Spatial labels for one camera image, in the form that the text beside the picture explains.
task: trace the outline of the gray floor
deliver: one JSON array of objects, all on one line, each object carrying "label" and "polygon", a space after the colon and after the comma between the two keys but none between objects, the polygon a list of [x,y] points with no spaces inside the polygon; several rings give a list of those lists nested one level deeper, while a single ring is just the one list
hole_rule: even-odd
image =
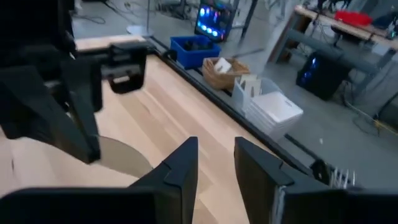
[{"label": "gray floor", "polygon": [[[249,0],[241,0],[241,2],[241,15],[237,21],[243,21],[250,3]],[[113,0],[113,3],[118,8],[124,9],[124,1]],[[138,3],[147,4],[144,0]],[[125,34],[127,25],[145,24],[145,11],[138,6],[135,6],[138,10],[134,11],[137,16],[124,14],[127,19],[117,15],[103,4],[83,3],[81,6],[80,14],[101,16],[106,24],[75,19],[73,26],[76,38]],[[221,44],[222,56],[231,57],[256,49],[265,49],[256,54],[240,57],[239,60],[248,64],[252,73],[270,77],[294,103],[303,108],[304,116],[289,134],[334,166],[355,170],[357,180],[363,186],[398,187],[398,179],[393,178],[394,170],[398,170],[398,138],[396,136],[385,131],[382,131],[379,137],[366,134],[353,124],[353,118],[357,117],[356,113],[333,101],[322,101],[297,87],[295,76],[297,70],[303,65],[301,58],[293,58],[289,64],[285,65],[265,65],[264,54],[267,49],[270,49],[272,34],[278,29],[278,27],[275,28],[276,20],[273,13],[267,11],[262,1],[259,1],[255,18],[251,22],[246,38],[239,45],[240,31],[233,31],[227,43]],[[193,35],[193,26],[190,22],[155,13],[150,15],[150,28],[155,31],[155,37],[166,45],[170,44],[170,36]],[[364,129],[374,131],[366,123],[361,125]],[[312,162],[311,157],[288,140],[282,139],[279,144],[304,164],[309,165]]]}]

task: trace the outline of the metal frame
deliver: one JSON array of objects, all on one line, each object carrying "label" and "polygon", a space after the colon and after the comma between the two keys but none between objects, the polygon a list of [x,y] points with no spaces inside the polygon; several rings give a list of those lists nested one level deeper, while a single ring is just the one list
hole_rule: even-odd
[{"label": "metal frame", "polygon": [[[169,48],[165,46],[161,41],[157,40],[154,37],[150,38],[151,41],[154,41],[156,44],[160,45],[165,50]],[[276,156],[281,158],[291,167],[312,176],[312,170],[303,165],[300,161],[298,161],[295,157],[290,155],[285,149],[280,147],[274,140],[272,140],[269,136],[262,133],[258,128],[256,128],[253,124],[251,124],[244,116],[238,113],[232,106],[227,104],[223,99],[214,94],[211,90],[209,90],[204,84],[199,82],[195,77],[190,75],[186,70],[184,70],[181,66],[177,64],[176,61],[172,60],[169,57],[164,57],[163,53],[155,48],[154,54],[158,56],[166,65],[168,65],[171,69],[173,69],[178,75],[180,75],[185,81],[195,87],[202,95],[208,98],[212,103],[214,103],[219,109],[221,109],[224,113],[226,113],[229,117],[231,117],[235,122],[237,122],[240,126],[242,126],[246,131],[252,134],[256,139],[258,139],[263,145],[268,147]]]},{"label": "metal frame", "polygon": [[272,58],[271,62],[277,63],[280,59],[282,53],[287,50],[286,44],[288,40],[294,40],[300,43],[303,43],[315,50],[319,50],[324,52],[327,55],[331,55],[332,57],[339,58],[343,62],[350,64],[354,68],[368,74],[361,82],[355,85],[353,92],[353,102],[357,99],[366,87],[373,81],[374,77],[381,71],[381,69],[389,63],[391,58],[395,55],[396,51],[394,49],[389,49],[387,53],[383,55],[382,58],[375,64],[367,62],[363,59],[358,58],[356,55],[350,54],[340,49],[333,48],[331,45],[326,44],[322,41],[312,38],[312,36],[307,36],[301,32],[294,30],[293,28],[298,23],[299,18],[302,17],[298,15],[296,12],[292,15],[293,21],[288,24],[287,32],[282,37],[281,44],[276,47],[276,55]]}]

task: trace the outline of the desk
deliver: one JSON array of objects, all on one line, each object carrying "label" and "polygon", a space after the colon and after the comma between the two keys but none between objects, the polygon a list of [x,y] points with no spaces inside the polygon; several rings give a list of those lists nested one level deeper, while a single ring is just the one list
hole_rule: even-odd
[{"label": "desk", "polygon": [[[294,12],[289,18],[287,25],[282,32],[282,35],[279,37],[274,48],[271,50],[271,54],[267,59],[267,62],[278,62],[281,58],[282,53],[287,50],[286,48],[289,40],[308,45],[315,50],[320,50],[327,55],[330,55],[331,57],[340,58],[342,61],[347,62],[354,68],[364,72],[365,74],[368,74],[364,78],[364,80],[362,80],[358,85],[355,86],[353,95],[356,98],[363,92],[366,86],[395,55],[396,50],[398,50],[398,40],[386,39],[384,36],[382,36],[383,34],[385,34],[385,32],[383,30],[378,30],[374,27],[355,27],[349,24],[345,24],[344,22],[334,20],[332,17],[330,17],[331,15],[319,15],[318,17],[317,15],[318,14],[316,12],[306,9],[303,6],[296,6]],[[297,31],[297,22],[299,21],[300,17],[306,17],[311,20],[318,19],[320,22],[331,24],[333,27],[336,27],[337,29],[356,36],[360,39],[371,40],[378,44],[386,45],[390,47],[390,50],[388,50],[387,53],[383,55],[376,64],[369,63],[359,58],[357,54],[351,54],[349,52],[345,52],[344,50],[333,48],[329,44],[306,36],[302,33],[302,31]],[[294,50],[287,51],[291,53],[296,53],[296,51]]]},{"label": "desk", "polygon": [[[142,40],[122,35],[78,40],[80,50],[110,42]],[[248,223],[235,176],[234,137],[260,145],[158,57],[149,55],[144,87],[117,95],[103,83],[104,108],[96,113],[100,135],[140,151],[157,166],[189,136],[199,139],[199,180],[194,223]],[[59,149],[31,139],[0,136],[0,195],[32,186],[120,186],[136,178],[98,164],[88,166]]]}]

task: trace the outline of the computer case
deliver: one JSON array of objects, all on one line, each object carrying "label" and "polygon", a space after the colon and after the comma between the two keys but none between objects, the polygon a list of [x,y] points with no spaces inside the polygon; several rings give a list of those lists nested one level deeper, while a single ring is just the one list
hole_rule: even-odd
[{"label": "computer case", "polygon": [[329,100],[350,70],[351,67],[340,58],[314,52],[297,72],[296,84],[323,100]]}]

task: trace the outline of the rgb fan lighting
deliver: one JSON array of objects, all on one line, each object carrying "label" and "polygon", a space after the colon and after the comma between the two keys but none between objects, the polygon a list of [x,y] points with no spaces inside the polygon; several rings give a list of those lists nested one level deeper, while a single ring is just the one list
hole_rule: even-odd
[{"label": "rgb fan lighting", "polygon": [[234,11],[232,6],[222,2],[200,4],[195,33],[208,36],[215,42],[226,40],[231,30]]}]

